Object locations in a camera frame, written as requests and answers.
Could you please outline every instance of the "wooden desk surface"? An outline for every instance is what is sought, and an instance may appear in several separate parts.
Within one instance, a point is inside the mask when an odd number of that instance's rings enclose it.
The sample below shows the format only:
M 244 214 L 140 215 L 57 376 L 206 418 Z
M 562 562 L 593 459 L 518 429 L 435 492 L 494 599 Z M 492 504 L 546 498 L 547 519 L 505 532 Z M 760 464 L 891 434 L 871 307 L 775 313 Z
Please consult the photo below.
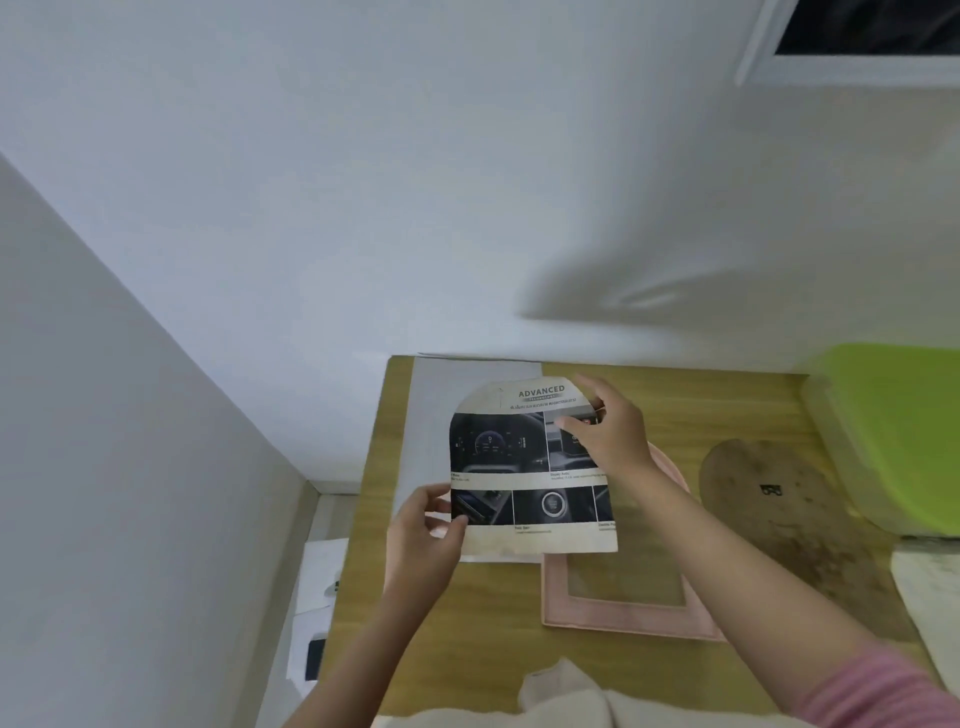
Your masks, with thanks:
M 383 584 L 384 536 L 399 469 L 413 358 L 391 358 L 373 426 L 324 672 L 359 631 Z M 700 465 L 733 438 L 785 443 L 834 486 L 836 472 L 800 400 L 804 378 L 640 367 L 544 364 L 545 376 L 603 376 L 641 403 L 651 442 L 699 493 Z M 866 529 L 889 571 L 892 537 Z M 924 648 L 902 645 L 929 666 Z M 603 688 L 701 710 L 769 713 L 773 703 L 728 644 L 546 628 L 540 624 L 540 567 L 462 564 L 414 638 L 380 712 L 431 708 L 517 711 L 523 676 L 568 657 Z

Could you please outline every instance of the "pink sleeve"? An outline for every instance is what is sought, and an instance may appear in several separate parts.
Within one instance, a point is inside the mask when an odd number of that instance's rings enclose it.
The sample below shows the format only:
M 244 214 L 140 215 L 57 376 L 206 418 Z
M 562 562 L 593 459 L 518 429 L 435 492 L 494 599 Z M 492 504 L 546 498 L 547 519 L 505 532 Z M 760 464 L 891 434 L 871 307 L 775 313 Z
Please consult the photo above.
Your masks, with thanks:
M 819 728 L 960 728 L 960 701 L 879 645 L 821 683 L 793 715 Z

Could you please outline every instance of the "car brochure page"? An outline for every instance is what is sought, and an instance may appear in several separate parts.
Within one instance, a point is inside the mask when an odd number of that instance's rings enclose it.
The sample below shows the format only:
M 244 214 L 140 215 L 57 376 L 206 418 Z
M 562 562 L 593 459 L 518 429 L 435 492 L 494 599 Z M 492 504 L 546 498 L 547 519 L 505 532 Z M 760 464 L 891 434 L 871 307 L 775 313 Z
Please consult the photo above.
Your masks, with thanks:
M 607 477 L 558 417 L 596 424 L 561 376 L 476 390 L 450 421 L 453 518 L 467 516 L 464 554 L 616 551 Z

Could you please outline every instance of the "pink tray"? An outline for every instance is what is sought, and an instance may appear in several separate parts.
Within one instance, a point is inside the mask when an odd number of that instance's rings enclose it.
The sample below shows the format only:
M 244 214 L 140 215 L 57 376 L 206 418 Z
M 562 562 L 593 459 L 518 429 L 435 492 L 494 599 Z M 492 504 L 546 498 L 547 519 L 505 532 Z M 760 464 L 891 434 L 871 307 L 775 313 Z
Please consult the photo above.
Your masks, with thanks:
M 689 493 L 690 489 L 673 461 L 653 445 L 650 446 L 650 451 L 660 469 Z M 543 566 L 540 567 L 540 616 L 543 623 L 549 627 L 725 642 L 723 633 L 710 617 L 700 597 L 683 576 L 681 580 L 684 588 L 683 607 L 571 596 L 566 555 L 543 554 Z

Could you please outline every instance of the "green container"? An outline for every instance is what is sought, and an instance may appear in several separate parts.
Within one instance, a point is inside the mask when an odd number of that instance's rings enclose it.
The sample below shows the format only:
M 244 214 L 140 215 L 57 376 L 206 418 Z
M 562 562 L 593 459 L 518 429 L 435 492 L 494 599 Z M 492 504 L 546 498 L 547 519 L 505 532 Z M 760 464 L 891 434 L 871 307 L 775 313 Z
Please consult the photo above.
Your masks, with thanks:
M 902 535 L 960 536 L 960 351 L 844 344 L 802 394 L 864 516 Z

